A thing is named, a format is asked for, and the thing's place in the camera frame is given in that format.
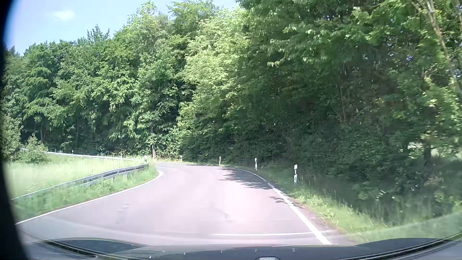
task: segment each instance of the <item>roadside vegetation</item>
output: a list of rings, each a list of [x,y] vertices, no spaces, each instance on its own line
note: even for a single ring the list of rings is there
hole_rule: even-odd
[[[170,19],[148,1],[113,35],[5,49],[3,160],[27,160],[32,135],[92,155],[258,158],[282,186],[298,164],[285,189],[348,233],[457,216],[459,2],[239,4],[173,2]],[[461,231],[436,229],[422,232]]]
[[[22,161],[4,164],[10,196],[15,198],[66,181],[105,171],[143,164],[140,161],[88,159],[46,155],[49,162],[28,164]]]
[[[432,210],[429,205],[423,203],[422,198],[414,198],[410,202],[420,204],[415,210],[405,210],[407,205],[401,205],[394,213],[400,218],[399,226],[387,224],[385,219],[372,218],[380,216],[382,212],[376,210],[360,212],[358,207],[353,207],[345,199],[354,196],[345,181],[339,181],[332,177],[314,177],[297,184],[293,183],[293,169],[260,168],[255,171],[251,167],[238,167],[262,176],[267,181],[275,184],[283,190],[296,203],[305,205],[310,211],[317,214],[327,225],[338,229],[345,238],[357,243],[377,241],[400,237],[435,237],[446,238],[454,234],[462,225],[461,208],[454,208],[445,216],[427,218],[428,211]]]
[[[13,200],[16,220],[21,221],[56,209],[82,203],[131,187],[146,183],[156,178],[158,172],[153,166],[144,171],[102,180],[91,186],[72,186],[56,188],[31,198]]]

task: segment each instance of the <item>asphalt road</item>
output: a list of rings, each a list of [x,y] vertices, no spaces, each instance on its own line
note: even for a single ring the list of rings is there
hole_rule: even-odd
[[[22,221],[23,242],[73,237],[147,245],[344,244],[336,231],[243,170],[158,164],[155,180]]]

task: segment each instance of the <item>white post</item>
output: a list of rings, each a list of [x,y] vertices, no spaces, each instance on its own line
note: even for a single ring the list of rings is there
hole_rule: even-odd
[[[297,164],[293,166],[293,170],[295,171],[295,174],[293,176],[293,183],[297,183]]]

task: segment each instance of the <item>shrub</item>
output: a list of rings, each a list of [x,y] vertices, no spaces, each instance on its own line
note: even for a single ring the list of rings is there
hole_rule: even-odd
[[[46,163],[49,161],[45,153],[48,148],[41,142],[38,141],[34,134],[32,134],[27,140],[27,150],[23,151],[20,155],[20,159],[26,163]]]

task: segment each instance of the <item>bush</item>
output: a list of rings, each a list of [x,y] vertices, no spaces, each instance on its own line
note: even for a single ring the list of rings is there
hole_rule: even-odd
[[[40,141],[37,140],[34,134],[32,134],[27,140],[27,150],[23,151],[20,155],[20,159],[25,163],[46,163],[49,161],[45,153],[48,148]]]
[[[0,145],[4,161],[13,161],[21,146],[21,129],[19,121],[3,113],[0,115]]]

